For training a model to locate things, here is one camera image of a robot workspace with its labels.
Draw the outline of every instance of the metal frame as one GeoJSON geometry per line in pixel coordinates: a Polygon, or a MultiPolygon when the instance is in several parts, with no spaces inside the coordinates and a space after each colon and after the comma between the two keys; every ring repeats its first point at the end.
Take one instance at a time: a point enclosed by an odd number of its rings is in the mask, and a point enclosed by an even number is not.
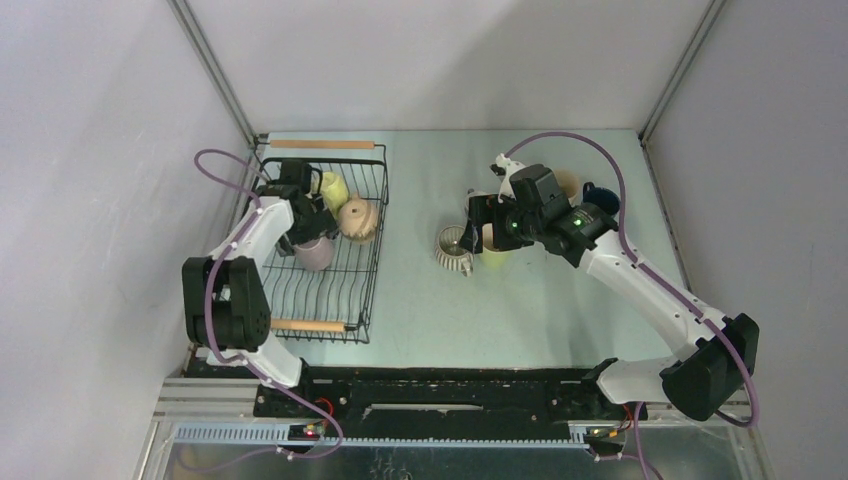
{"type": "MultiPolygon", "coordinates": [[[[175,17],[186,33],[187,39],[197,52],[204,69],[209,75],[210,81],[218,91],[222,102],[233,117],[236,126],[244,137],[247,146],[252,150],[252,156],[256,158],[256,163],[258,164],[259,157],[257,150],[264,145],[261,141],[263,135],[257,135],[253,130],[231,84],[227,80],[220,63],[209,45],[203,29],[189,5],[189,1],[168,0],[168,3],[171,5],[175,17]]],[[[668,218],[662,192],[651,164],[648,145],[660,119],[675,97],[682,80],[691,68],[726,3],[727,0],[712,0],[710,2],[696,30],[693,32],[689,43],[686,45],[680,59],[675,65],[671,76],[666,82],[660,97],[657,99],[656,104],[639,132],[645,161],[657,192],[660,208],[663,211],[666,227],[675,250],[675,257],[683,273],[687,288],[689,288],[688,277],[679,255],[677,240],[668,218]]],[[[249,175],[249,172],[245,171],[241,184],[247,187],[253,181],[254,176],[249,175]]],[[[240,197],[238,196],[236,198],[233,207],[231,222],[233,225],[240,217],[241,209],[239,205],[242,201],[240,197]]],[[[258,380],[166,379],[162,386],[159,401],[156,404],[150,428],[145,437],[144,447],[136,466],[136,475],[134,478],[142,480],[164,477],[168,467],[171,449],[175,442],[175,435],[180,425],[186,423],[212,423],[253,425],[255,428],[256,425],[280,423],[278,419],[253,417],[253,407],[258,385],[258,380]]],[[[748,403],[745,393],[737,392],[728,401],[725,409],[731,415],[747,414],[748,403]]],[[[647,425],[680,427],[691,426],[693,424],[690,419],[675,410],[670,404],[650,404],[647,406],[647,411],[648,419],[644,421],[647,425]]],[[[604,426],[602,423],[574,422],[573,426],[578,429],[581,427],[604,426]]],[[[724,423],[718,419],[711,419],[699,425],[716,426],[724,425],[724,423]]],[[[756,430],[728,428],[732,429],[731,441],[734,443],[734,446],[738,447],[738,463],[743,476],[753,478],[751,476],[755,472],[760,472],[765,474],[765,478],[774,478],[774,472],[771,470],[767,460],[768,457],[762,450],[759,433],[756,430]]],[[[498,444],[498,446],[506,447],[510,445],[498,444]]],[[[578,445],[572,443],[568,445],[568,448],[575,448],[575,446],[578,445]]]]}

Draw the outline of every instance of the rack wire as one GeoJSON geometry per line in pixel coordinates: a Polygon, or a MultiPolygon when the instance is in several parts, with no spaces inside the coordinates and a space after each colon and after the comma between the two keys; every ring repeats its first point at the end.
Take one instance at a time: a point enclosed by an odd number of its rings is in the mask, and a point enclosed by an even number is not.
{"type": "MultiPolygon", "coordinates": [[[[386,147],[377,147],[383,150],[382,160],[275,157],[262,162],[263,170],[271,178],[279,176],[282,161],[292,159],[307,162],[325,173],[339,174],[351,196],[358,193],[361,198],[375,203],[379,214],[372,242],[359,245],[343,235],[333,239],[333,262],[325,270],[308,271],[293,255],[280,250],[265,261],[260,274],[273,318],[344,323],[343,332],[274,330],[276,336],[296,340],[370,342],[371,307],[389,204],[386,147]]],[[[257,178],[254,188],[263,183],[257,178]]]]}

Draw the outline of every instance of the dish rack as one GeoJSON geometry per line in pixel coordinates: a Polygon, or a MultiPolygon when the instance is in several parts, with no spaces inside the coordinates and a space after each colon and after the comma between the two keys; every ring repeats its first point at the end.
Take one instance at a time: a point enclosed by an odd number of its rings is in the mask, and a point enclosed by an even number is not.
{"type": "MultiPolygon", "coordinates": [[[[285,142],[291,143],[283,145],[271,141],[271,147],[339,148],[310,147],[302,141],[285,142]]],[[[343,145],[349,142],[316,143],[343,145]]],[[[358,193],[361,198],[373,202],[379,210],[374,240],[359,245],[341,234],[337,235],[333,238],[333,261],[325,270],[308,271],[299,265],[294,255],[281,249],[265,260],[260,275],[271,308],[272,330],[277,337],[370,342],[371,307],[374,304],[383,226],[389,204],[386,146],[371,145],[372,148],[382,148],[382,160],[274,157],[262,162],[262,169],[270,178],[277,178],[280,163],[290,160],[309,163],[324,173],[334,172],[344,178],[351,196],[358,193]],[[274,328],[274,323],[277,323],[274,320],[294,325],[297,329],[274,328]]],[[[254,190],[263,183],[261,178],[257,178],[253,184],[254,190]]]]}

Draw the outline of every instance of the yellow cup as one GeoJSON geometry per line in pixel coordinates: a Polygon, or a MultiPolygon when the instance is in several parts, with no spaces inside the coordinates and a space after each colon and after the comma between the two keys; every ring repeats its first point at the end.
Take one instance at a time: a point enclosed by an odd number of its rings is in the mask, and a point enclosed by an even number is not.
{"type": "Polygon", "coordinates": [[[483,225],[483,253],[480,254],[480,260],[483,265],[488,268],[498,269],[503,266],[506,260],[512,256],[512,252],[502,252],[497,250],[493,245],[493,230],[492,224],[483,225]]]}
{"type": "MultiPolygon", "coordinates": [[[[347,184],[344,178],[335,172],[324,172],[321,177],[321,195],[324,197],[324,204],[334,217],[338,217],[339,209],[350,198],[347,184]]],[[[318,190],[317,180],[312,181],[312,190],[318,190]]]]}

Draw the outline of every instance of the table surface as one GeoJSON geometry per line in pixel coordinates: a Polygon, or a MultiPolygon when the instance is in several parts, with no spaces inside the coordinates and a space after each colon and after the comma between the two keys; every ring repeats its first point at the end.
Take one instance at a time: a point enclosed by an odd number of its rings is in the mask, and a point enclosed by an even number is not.
{"type": "MultiPolygon", "coordinates": [[[[681,275],[636,133],[575,131],[603,145],[627,186],[627,232],[668,277],[681,275]]],[[[499,270],[475,261],[465,278],[433,250],[447,225],[464,225],[469,188],[496,192],[495,157],[535,131],[274,133],[271,139],[374,140],[388,147],[390,204],[371,319],[370,344],[285,340],[313,365],[538,368],[594,366],[670,354],[659,335],[605,285],[541,245],[516,251],[499,270]]],[[[266,148],[264,157],[375,158],[378,151],[266,148]]],[[[581,181],[618,191],[592,147],[565,138],[533,142],[514,160],[566,168],[581,181]]]]}

